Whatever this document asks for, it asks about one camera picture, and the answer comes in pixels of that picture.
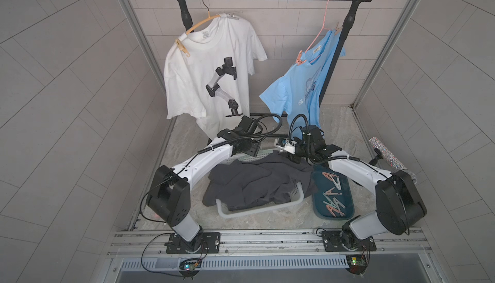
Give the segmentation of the dark grey t-shirt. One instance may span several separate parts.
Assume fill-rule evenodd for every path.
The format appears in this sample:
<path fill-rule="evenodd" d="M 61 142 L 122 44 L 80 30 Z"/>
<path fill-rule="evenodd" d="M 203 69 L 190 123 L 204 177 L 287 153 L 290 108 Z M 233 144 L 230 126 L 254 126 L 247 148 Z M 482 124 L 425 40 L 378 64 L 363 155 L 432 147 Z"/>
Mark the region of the dark grey t-shirt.
<path fill-rule="evenodd" d="M 235 160 L 231 164 L 219 164 L 208 176 L 210 183 L 202 203 L 214 206 L 219 199 L 230 211 L 270 202 L 288 203 L 297 183 L 301 183 L 305 197 L 318 191 L 312 173 L 313 167 L 307 162 L 294 163 L 287 153 L 278 151 L 253 162 Z"/>

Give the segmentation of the light blue t-shirt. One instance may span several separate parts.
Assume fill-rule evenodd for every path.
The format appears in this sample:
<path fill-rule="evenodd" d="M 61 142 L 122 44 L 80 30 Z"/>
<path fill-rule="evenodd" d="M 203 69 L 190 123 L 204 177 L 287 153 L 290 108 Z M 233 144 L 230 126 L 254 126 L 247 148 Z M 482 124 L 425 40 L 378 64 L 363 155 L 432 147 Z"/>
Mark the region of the light blue t-shirt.
<path fill-rule="evenodd" d="M 335 35 L 334 32 L 328 31 L 306 53 L 307 61 L 304 64 L 298 66 L 294 63 L 260 94 L 272 114 L 286 113 L 287 122 L 295 123 L 292 137 L 300 138 L 302 132 L 298 127 L 305 127 L 304 119 L 296 118 L 299 114 L 307 117 L 309 125 L 320 127 L 319 96 L 340 37 L 340 34 Z"/>

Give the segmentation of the white t-shirt black print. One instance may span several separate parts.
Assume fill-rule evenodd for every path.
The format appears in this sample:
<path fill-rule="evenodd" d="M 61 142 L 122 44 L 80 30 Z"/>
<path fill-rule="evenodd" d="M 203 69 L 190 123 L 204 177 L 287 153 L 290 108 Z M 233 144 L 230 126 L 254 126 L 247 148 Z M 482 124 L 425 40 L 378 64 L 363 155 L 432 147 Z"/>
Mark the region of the white t-shirt black print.
<path fill-rule="evenodd" d="M 188 114 L 214 139 L 250 115 L 248 79 L 255 74 L 254 62 L 268 57 L 251 23 L 228 19 L 225 13 L 205 29 L 178 38 L 191 56 L 175 44 L 166 56 L 168 118 Z"/>

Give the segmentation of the pink clothespin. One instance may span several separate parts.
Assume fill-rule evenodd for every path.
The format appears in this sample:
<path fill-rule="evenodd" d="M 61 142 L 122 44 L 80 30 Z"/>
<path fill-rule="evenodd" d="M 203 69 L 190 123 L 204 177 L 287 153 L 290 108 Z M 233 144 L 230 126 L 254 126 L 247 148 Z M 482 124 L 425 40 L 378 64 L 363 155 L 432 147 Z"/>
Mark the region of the pink clothespin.
<path fill-rule="evenodd" d="M 297 58 L 296 58 L 296 64 L 298 66 L 304 64 L 305 62 L 307 61 L 307 58 L 306 58 L 306 53 L 303 52 L 302 50 L 299 52 Z"/>

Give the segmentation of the yellow clothespin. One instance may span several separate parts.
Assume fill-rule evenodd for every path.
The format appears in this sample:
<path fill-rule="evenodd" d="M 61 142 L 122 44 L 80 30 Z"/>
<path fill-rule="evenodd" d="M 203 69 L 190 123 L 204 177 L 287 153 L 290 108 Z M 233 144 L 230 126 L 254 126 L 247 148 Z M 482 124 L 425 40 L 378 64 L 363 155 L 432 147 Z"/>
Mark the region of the yellow clothespin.
<path fill-rule="evenodd" d="M 185 45 L 179 38 L 175 39 L 175 45 L 185 56 L 187 57 L 191 56 L 188 49 L 185 47 Z"/>

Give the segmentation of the pink wire hanger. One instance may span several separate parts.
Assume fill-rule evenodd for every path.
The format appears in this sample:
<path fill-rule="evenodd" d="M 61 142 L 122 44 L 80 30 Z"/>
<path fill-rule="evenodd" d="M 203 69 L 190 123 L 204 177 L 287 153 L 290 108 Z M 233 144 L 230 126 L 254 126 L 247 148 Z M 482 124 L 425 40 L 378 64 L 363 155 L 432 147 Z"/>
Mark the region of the pink wire hanger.
<path fill-rule="evenodd" d="M 317 38 L 321 35 L 321 33 L 324 31 L 324 30 L 327 30 L 326 28 L 326 17 L 327 17 L 327 10 L 328 10 L 328 5 L 329 5 L 329 2 L 330 0 L 327 0 L 326 1 L 326 7 L 325 7 L 325 10 L 324 10 L 324 14 L 323 14 L 323 19 L 322 19 L 322 26 L 318 32 L 318 34 L 315 36 L 315 38 L 313 39 L 313 41 L 311 42 L 311 44 L 306 48 L 306 50 L 304 51 L 305 53 L 307 53 L 311 48 L 312 46 L 315 44 L 315 42 L 317 41 Z"/>

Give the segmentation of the beige clothespin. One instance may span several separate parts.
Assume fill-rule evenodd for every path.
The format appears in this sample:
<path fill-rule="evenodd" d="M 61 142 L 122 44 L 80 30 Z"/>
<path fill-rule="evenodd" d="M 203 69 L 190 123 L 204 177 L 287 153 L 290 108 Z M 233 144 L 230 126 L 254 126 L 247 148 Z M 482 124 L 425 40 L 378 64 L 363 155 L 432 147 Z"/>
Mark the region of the beige clothespin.
<path fill-rule="evenodd" d="M 342 26 L 341 26 L 341 27 L 340 27 L 340 26 L 337 26 L 337 27 L 335 28 L 335 32 L 334 32 L 334 34 L 335 34 L 335 35 L 338 35 L 338 34 L 342 31 L 342 29 L 343 29 L 343 27 L 342 27 Z"/>

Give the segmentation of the white clothespin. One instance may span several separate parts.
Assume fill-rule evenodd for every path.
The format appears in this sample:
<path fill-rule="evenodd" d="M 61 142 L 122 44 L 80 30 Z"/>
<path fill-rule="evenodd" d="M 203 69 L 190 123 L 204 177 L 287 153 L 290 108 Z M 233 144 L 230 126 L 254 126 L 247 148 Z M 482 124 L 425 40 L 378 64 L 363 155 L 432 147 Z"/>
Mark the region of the white clothespin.
<path fill-rule="evenodd" d="M 235 15 L 234 13 L 226 13 L 226 17 L 228 19 L 233 19 L 233 20 L 239 20 L 240 17 L 238 15 Z"/>

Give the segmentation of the orange plastic hanger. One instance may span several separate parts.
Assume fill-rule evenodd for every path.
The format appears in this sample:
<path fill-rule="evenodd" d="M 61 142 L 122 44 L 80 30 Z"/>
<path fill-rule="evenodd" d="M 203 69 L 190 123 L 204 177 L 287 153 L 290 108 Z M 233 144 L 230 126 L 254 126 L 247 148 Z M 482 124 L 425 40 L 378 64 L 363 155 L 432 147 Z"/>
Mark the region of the orange plastic hanger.
<path fill-rule="evenodd" d="M 200 28 L 204 24 L 206 24 L 208 22 L 211 22 L 214 19 L 220 17 L 219 14 L 215 14 L 214 15 L 214 14 L 211 13 L 210 7 L 205 3 L 205 0 L 202 0 L 202 4 L 207 9 L 208 16 L 205 19 L 203 19 L 202 21 L 197 22 L 196 24 L 194 24 L 190 29 L 186 30 L 186 32 L 185 32 L 186 35 L 189 35 L 189 34 L 193 33 L 196 29 Z"/>

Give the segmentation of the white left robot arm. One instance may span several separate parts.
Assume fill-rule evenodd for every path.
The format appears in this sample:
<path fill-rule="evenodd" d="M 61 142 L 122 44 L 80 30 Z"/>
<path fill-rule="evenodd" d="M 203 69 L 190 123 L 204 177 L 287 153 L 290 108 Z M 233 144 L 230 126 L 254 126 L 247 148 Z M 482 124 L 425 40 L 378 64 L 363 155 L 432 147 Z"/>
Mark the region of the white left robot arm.
<path fill-rule="evenodd" d="M 234 154 L 257 151 L 260 143 L 281 127 L 282 116 L 277 114 L 261 114 L 256 119 L 243 115 L 234 129 L 220 131 L 193 157 L 174 167 L 159 167 L 150 189 L 139 203 L 139 214 L 150 221 L 150 218 L 144 216 L 143 207 L 147 206 L 159 216 L 154 222 L 167 224 L 185 245 L 187 252 L 198 252 L 204 247 L 204 230 L 189 214 L 193 187 Z"/>

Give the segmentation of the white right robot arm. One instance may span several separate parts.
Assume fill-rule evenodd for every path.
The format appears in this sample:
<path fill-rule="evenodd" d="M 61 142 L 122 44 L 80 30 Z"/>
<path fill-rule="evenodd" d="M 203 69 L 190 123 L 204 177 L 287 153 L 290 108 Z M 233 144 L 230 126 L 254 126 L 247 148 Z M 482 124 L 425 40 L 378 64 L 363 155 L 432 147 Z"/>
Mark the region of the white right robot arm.
<path fill-rule="evenodd" d="M 403 166 L 397 166 L 392 172 L 377 167 L 379 160 L 392 157 L 378 139 L 373 139 L 376 156 L 367 163 L 334 144 L 327 144 L 322 130 L 315 125 L 304 123 L 301 132 L 300 137 L 280 136 L 275 146 L 288 153 L 292 160 L 307 159 L 315 166 L 327 165 L 333 177 L 345 175 L 375 196 L 375 211 L 343 225 L 339 235 L 341 247 L 370 252 L 375 235 L 409 234 L 412 225 L 426 216 L 427 208 L 416 188 L 413 173 Z"/>

